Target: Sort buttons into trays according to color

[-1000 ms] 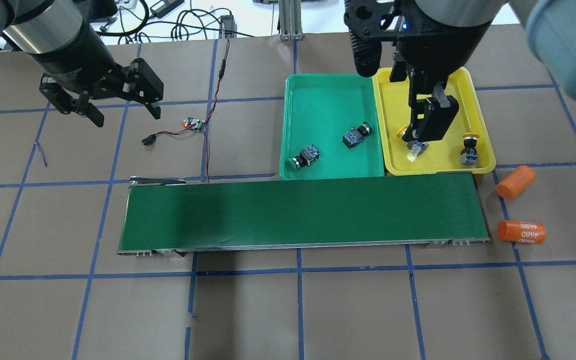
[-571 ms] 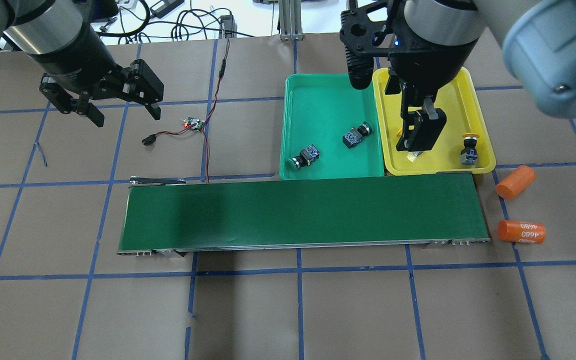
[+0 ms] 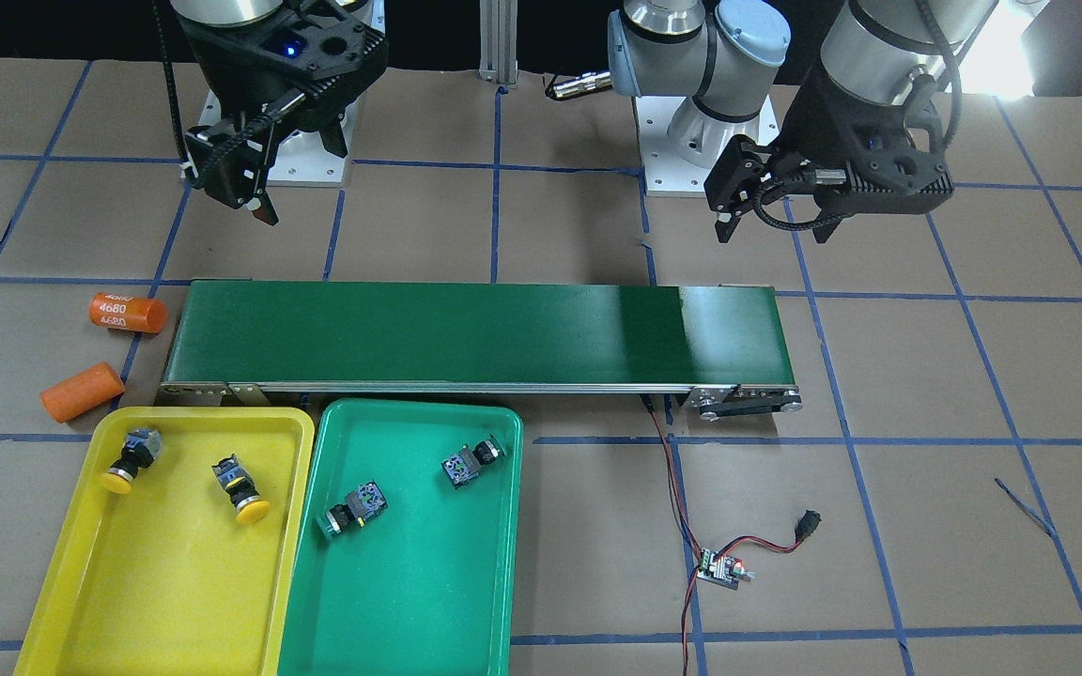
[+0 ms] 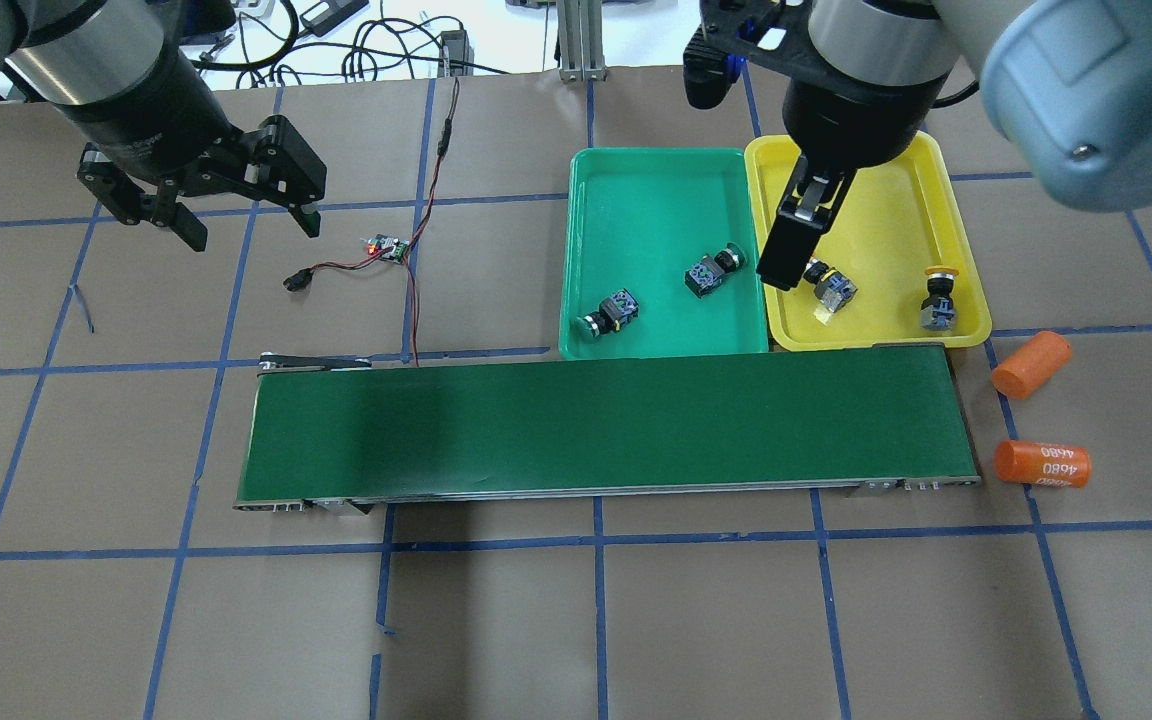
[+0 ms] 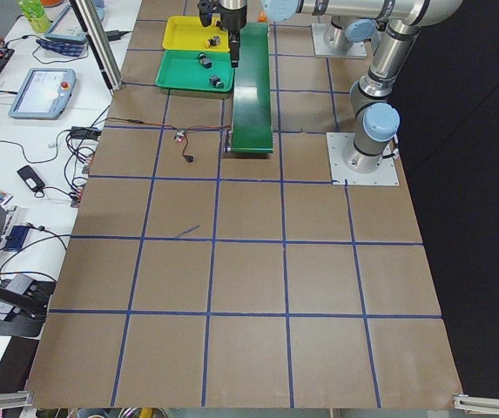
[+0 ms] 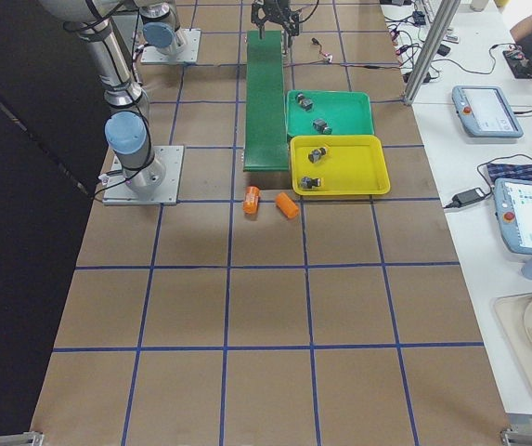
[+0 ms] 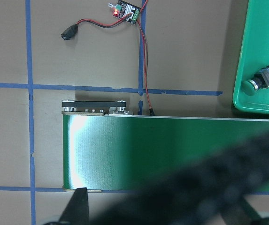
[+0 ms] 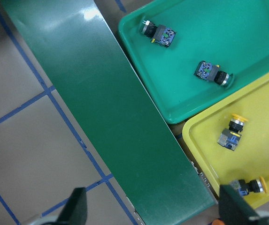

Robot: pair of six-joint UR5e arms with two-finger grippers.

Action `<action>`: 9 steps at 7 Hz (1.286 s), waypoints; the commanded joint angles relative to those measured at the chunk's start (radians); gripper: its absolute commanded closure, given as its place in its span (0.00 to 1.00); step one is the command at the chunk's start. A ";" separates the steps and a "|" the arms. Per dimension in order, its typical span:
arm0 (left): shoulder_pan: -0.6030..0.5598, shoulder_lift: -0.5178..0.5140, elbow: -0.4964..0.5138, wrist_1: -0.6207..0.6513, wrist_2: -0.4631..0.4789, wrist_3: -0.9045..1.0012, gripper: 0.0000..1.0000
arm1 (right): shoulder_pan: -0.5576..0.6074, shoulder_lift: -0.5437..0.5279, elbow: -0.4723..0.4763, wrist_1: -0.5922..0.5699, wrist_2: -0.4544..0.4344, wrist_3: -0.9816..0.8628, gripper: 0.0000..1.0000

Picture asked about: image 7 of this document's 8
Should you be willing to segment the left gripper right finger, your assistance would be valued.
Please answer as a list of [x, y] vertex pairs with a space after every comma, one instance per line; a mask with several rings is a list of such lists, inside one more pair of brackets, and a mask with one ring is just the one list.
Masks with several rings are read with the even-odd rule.
[[260, 225], [261, 216], [245, 198], [228, 209], [221, 211], [221, 217], [226, 225]]

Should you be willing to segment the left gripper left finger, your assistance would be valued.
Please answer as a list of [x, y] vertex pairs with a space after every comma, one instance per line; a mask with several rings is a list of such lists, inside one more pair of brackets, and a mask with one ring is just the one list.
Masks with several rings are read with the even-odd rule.
[[86, 187], [77, 188], [59, 218], [60, 225], [88, 225], [89, 203]]

